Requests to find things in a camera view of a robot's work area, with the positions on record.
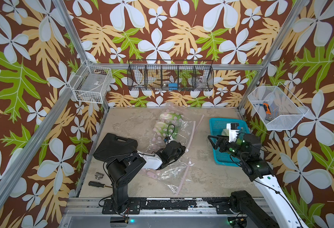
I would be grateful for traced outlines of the zip-top bag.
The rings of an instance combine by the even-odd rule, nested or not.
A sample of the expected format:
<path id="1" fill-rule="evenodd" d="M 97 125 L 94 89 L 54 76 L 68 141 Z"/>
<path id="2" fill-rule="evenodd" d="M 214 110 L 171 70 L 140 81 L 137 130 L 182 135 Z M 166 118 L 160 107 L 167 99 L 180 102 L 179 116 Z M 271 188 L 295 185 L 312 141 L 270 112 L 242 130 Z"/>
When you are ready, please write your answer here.
<path id="1" fill-rule="evenodd" d="M 187 153 L 192 143 L 195 127 L 195 121 L 157 121 L 153 127 L 153 137 L 147 147 L 147 152 L 151 154 L 164 148 L 168 143 L 176 141 L 186 147 L 185 152 Z"/>
<path id="2" fill-rule="evenodd" d="M 157 116 L 159 121 L 171 124 L 177 124 L 182 121 L 195 121 L 199 125 L 205 115 L 200 109 L 178 106 L 172 102 L 165 103 L 162 112 Z"/>
<path id="3" fill-rule="evenodd" d="M 187 174 L 193 166 L 194 163 L 191 158 L 183 158 L 182 161 L 178 160 L 163 170 L 142 169 L 142 174 L 162 182 L 177 196 L 182 190 Z"/>

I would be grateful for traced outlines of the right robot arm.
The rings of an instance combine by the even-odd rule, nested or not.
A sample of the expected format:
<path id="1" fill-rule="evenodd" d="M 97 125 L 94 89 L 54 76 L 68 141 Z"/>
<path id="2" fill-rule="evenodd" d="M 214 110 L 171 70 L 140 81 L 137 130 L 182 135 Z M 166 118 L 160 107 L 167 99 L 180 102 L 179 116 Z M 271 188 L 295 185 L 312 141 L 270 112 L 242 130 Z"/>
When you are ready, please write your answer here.
<path id="1" fill-rule="evenodd" d="M 240 167 L 259 189 L 274 216 L 269 216 L 246 191 L 231 193 L 232 211 L 247 215 L 258 228 L 307 227 L 285 196 L 271 167 L 260 157 L 262 144 L 259 137 L 243 133 L 238 134 L 236 141 L 223 135 L 210 135 L 208 139 L 215 150 L 239 159 Z"/>

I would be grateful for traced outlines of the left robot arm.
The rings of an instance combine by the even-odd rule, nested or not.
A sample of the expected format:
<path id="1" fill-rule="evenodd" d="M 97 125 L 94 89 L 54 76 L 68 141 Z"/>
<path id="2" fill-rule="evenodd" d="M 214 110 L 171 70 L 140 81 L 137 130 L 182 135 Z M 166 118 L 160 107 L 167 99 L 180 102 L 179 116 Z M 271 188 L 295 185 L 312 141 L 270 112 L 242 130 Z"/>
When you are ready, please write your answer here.
<path id="1" fill-rule="evenodd" d="M 167 143 L 153 154 L 141 153 L 137 147 L 136 140 L 116 137 L 101 149 L 104 153 L 103 167 L 112 183 L 111 208 L 117 214 L 126 212 L 128 184 L 141 169 L 162 170 L 178 161 L 186 151 L 186 147 L 176 141 Z"/>

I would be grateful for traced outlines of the teal plastic basket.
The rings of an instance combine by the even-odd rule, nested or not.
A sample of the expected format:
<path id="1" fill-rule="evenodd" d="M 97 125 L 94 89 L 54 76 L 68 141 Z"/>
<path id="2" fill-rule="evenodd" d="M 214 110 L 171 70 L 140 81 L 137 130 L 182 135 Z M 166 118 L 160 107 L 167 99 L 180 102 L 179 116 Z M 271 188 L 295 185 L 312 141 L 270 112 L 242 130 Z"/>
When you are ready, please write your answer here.
<path id="1" fill-rule="evenodd" d="M 226 129 L 228 124 L 238 124 L 239 140 L 237 143 L 240 144 L 248 133 L 250 133 L 247 123 L 244 120 L 229 119 L 229 118 L 211 118 L 210 124 L 210 135 L 220 136 L 223 135 L 223 130 Z M 240 164 L 240 155 L 238 157 L 230 157 L 229 153 L 221 153 L 220 148 L 215 149 L 213 147 L 214 161 L 218 165 L 238 167 Z"/>

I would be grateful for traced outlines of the orange black tool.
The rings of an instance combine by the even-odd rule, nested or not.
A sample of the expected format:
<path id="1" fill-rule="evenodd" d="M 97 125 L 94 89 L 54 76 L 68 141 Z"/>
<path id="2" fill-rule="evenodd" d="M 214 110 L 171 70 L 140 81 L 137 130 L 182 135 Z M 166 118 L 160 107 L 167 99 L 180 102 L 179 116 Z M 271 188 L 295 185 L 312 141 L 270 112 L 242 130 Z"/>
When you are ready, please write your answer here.
<path id="1" fill-rule="evenodd" d="M 268 120 L 268 121 L 271 121 L 272 120 L 272 113 L 270 111 L 268 103 L 264 102 L 263 103 L 263 108 L 264 108 L 264 111 L 266 113 L 265 119 Z"/>

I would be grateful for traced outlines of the black plastic case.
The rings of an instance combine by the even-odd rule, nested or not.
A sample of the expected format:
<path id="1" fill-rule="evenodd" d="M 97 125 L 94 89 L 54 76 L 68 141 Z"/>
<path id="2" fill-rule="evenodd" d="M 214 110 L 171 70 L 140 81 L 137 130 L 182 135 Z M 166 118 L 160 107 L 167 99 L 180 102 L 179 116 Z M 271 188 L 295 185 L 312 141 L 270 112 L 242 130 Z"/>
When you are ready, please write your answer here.
<path id="1" fill-rule="evenodd" d="M 94 152 L 94 158 L 106 163 L 124 159 L 137 151 L 137 147 L 138 142 L 135 139 L 108 133 Z"/>

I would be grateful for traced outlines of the blue small box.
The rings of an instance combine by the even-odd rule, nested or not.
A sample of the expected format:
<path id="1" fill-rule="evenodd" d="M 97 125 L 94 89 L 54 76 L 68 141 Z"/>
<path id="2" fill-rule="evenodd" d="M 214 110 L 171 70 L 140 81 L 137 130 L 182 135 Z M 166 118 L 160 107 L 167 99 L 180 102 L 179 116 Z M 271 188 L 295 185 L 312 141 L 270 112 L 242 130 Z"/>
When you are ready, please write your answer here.
<path id="1" fill-rule="evenodd" d="M 178 84 L 177 83 L 169 83 L 168 84 L 168 89 L 169 89 L 169 91 L 178 90 Z"/>

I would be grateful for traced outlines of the small metal parts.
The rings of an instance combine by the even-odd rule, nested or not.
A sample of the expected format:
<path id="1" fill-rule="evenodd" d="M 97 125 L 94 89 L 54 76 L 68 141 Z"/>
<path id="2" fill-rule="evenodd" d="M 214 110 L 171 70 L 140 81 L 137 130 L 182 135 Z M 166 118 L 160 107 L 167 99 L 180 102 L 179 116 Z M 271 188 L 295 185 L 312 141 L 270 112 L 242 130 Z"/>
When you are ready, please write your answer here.
<path id="1" fill-rule="evenodd" d="M 96 173 L 95 173 L 95 178 L 96 178 L 97 180 L 101 180 L 103 177 L 104 177 L 104 174 L 103 174 L 103 173 L 100 173 L 100 172 L 96 172 Z"/>

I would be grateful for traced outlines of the black screwdriver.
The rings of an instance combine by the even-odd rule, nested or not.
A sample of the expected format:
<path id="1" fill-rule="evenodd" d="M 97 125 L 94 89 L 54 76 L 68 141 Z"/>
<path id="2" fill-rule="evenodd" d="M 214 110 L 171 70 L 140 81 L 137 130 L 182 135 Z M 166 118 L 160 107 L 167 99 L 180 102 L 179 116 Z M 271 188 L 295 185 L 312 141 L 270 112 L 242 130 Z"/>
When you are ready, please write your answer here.
<path id="1" fill-rule="evenodd" d="M 92 186 L 92 187 L 96 187 L 96 188 L 112 188 L 112 186 L 108 186 L 108 185 L 105 185 L 101 182 L 97 182 L 97 181 L 90 181 L 88 182 L 88 185 L 89 186 Z"/>

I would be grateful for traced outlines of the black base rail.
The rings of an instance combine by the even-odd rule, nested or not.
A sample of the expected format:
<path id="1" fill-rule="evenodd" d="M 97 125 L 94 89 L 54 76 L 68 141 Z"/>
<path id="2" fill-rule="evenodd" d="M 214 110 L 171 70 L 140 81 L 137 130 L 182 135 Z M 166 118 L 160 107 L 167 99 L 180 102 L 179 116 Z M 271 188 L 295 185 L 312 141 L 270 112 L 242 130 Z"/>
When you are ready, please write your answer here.
<path id="1" fill-rule="evenodd" d="M 129 198 L 129 201 L 122 205 L 125 211 L 116 211 L 111 199 L 106 199 L 102 206 L 102 214 L 123 215 L 129 213 L 140 214 L 142 210 L 164 210 L 164 211 L 187 211 L 189 209 L 213 208 L 217 214 L 230 214 L 237 212 L 236 202 L 229 197 L 215 198 Z"/>

